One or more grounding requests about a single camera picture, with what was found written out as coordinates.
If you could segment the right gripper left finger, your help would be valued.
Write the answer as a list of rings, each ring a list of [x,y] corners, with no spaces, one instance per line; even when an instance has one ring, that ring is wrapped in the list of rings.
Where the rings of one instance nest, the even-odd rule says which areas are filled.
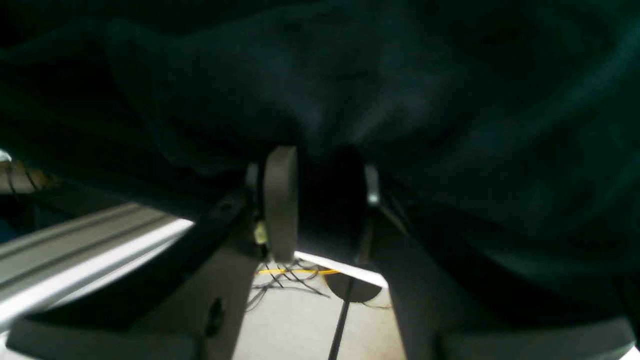
[[[13,322],[37,360],[229,360],[259,265],[293,261],[298,154],[279,146],[169,248],[105,287]]]

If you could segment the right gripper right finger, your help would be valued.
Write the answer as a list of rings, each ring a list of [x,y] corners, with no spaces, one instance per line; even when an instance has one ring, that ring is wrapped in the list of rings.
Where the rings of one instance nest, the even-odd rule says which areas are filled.
[[[600,313],[501,268],[464,244],[450,257],[424,242],[364,164],[357,264],[386,281],[409,360],[619,360],[631,320]]]

